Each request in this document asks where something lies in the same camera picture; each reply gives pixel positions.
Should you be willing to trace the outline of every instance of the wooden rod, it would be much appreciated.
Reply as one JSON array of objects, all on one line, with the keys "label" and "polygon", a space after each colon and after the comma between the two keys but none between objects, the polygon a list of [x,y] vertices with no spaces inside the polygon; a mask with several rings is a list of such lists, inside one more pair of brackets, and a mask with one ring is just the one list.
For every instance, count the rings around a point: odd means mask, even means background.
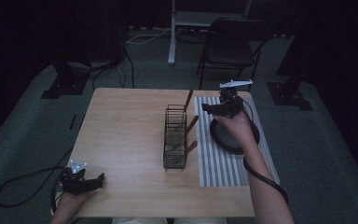
[{"label": "wooden rod", "polygon": [[197,120],[199,120],[199,116],[196,115],[193,120],[191,120],[190,124],[187,126],[187,130],[185,132],[185,136],[187,136],[187,134],[191,131],[191,129],[193,128],[194,124],[196,124]]},{"label": "wooden rod", "polygon": [[193,95],[193,90],[190,90],[187,96],[186,104],[185,104],[185,111],[187,111],[188,104],[190,103],[191,96]]},{"label": "wooden rod", "polygon": [[194,141],[188,148],[186,148],[186,155],[190,153],[197,146],[197,144],[197,141]]}]

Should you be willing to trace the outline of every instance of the table top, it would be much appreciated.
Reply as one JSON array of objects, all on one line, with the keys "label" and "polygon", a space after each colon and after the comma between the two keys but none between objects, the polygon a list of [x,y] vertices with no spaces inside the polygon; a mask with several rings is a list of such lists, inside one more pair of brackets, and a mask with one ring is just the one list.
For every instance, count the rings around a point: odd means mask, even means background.
[{"label": "table top", "polygon": [[[249,187],[201,187],[198,153],[185,170],[163,167],[168,105],[184,105],[189,91],[97,89],[90,101],[71,160],[86,162],[86,179],[105,174],[103,188],[77,213],[80,217],[253,217]],[[240,91],[242,98],[251,97]],[[187,122],[195,116],[194,91]],[[196,127],[188,142],[197,140]]]}]

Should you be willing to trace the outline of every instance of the black and white striped mat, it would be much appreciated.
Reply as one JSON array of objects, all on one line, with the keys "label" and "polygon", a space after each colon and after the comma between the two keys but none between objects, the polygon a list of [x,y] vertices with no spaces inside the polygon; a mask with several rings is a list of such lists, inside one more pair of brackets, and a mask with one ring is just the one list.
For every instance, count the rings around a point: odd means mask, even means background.
[{"label": "black and white striped mat", "polygon": [[[253,114],[253,120],[260,131],[260,143],[258,144],[261,154],[268,166],[269,171],[275,179],[280,183],[276,173],[269,147],[252,98],[244,99],[249,105],[245,104],[246,111],[249,116]],[[213,118],[202,110],[201,104],[218,105],[219,97],[195,97],[196,115],[199,115],[197,122],[197,141],[200,166],[200,185],[202,187],[232,187],[232,186],[248,186],[248,174],[243,167],[243,155],[234,155],[225,152],[212,139],[210,134],[210,123]]]}]

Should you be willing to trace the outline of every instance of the hand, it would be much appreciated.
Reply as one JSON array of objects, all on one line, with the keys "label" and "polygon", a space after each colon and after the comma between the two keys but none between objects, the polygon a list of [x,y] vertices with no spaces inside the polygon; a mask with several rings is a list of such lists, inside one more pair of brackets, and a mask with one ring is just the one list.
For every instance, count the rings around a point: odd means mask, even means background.
[{"label": "hand", "polygon": [[95,193],[95,190],[79,195],[65,192],[60,198],[57,210],[50,223],[68,223],[71,220],[71,217],[76,214],[86,200],[91,198]]},{"label": "hand", "polygon": [[228,119],[223,116],[213,116],[213,118],[222,123],[231,133],[231,135],[238,141],[243,138],[254,138],[251,129],[251,123],[243,112],[240,112],[232,119]]}]

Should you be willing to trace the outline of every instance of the wire rack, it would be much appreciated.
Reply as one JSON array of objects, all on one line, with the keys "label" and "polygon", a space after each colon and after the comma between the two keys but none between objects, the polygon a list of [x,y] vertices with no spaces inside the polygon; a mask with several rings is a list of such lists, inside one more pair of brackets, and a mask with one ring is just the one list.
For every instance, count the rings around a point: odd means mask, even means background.
[{"label": "wire rack", "polygon": [[186,167],[187,115],[184,105],[168,105],[165,110],[164,168]]}]

